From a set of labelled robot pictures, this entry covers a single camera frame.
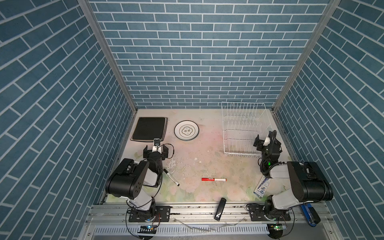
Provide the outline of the black square plate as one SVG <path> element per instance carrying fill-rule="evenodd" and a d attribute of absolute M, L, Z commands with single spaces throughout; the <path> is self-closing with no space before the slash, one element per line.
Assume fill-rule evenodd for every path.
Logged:
<path fill-rule="evenodd" d="M 163 141 L 166 134 L 168 118 L 140 117 L 131 137 L 134 142 L 152 142 L 154 139 Z"/>

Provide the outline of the white curved plate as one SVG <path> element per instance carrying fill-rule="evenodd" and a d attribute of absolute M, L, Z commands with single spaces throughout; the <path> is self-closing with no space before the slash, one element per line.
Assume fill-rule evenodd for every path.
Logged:
<path fill-rule="evenodd" d="M 174 129 L 175 136 L 182 141 L 194 140 L 199 135 L 199 126 L 193 121 L 181 121 Z"/>

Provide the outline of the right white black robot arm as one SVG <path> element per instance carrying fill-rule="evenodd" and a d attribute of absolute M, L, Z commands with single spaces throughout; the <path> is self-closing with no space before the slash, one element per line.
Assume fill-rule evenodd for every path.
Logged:
<path fill-rule="evenodd" d="M 270 195 L 261 207 L 252 207 L 251 213 L 268 221 L 284 217 L 289 209 L 323 201 L 331 201 L 334 191 L 315 162 L 281 162 L 281 142 L 276 139 L 277 132 L 269 132 L 265 140 L 255 138 L 254 147 L 262 153 L 259 163 L 262 177 L 254 190 L 261 198 L 266 193 L 272 179 L 288 179 L 291 187 L 279 194 Z"/>

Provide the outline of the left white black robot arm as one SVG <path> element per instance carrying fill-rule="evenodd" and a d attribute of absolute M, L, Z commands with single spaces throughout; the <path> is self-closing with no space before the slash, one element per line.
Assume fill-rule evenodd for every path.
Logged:
<path fill-rule="evenodd" d="M 161 207 L 158 210 L 155 197 L 148 195 L 142 188 L 161 188 L 163 161 L 169 157 L 169 149 L 165 145 L 154 145 L 151 150 L 145 147 L 143 157 L 140 162 L 123 159 L 107 179 L 105 191 L 126 200 L 130 222 L 161 222 L 162 212 L 169 208 Z"/>

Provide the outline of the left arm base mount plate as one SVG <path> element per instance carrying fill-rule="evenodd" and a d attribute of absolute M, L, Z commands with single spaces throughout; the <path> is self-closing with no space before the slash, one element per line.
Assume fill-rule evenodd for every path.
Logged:
<path fill-rule="evenodd" d="M 130 210 L 128 221 L 130 223 L 169 222 L 170 212 L 170 206 L 150 207 L 147 211 Z"/>

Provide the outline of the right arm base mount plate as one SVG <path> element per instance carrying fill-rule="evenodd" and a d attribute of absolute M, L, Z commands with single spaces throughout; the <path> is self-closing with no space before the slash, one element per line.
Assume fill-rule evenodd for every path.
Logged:
<path fill-rule="evenodd" d="M 251 203 L 246 205 L 246 210 L 250 214 L 252 222 L 262 222 L 262 221 L 290 221 L 291 216 L 287 210 L 266 210 L 264 205 Z"/>

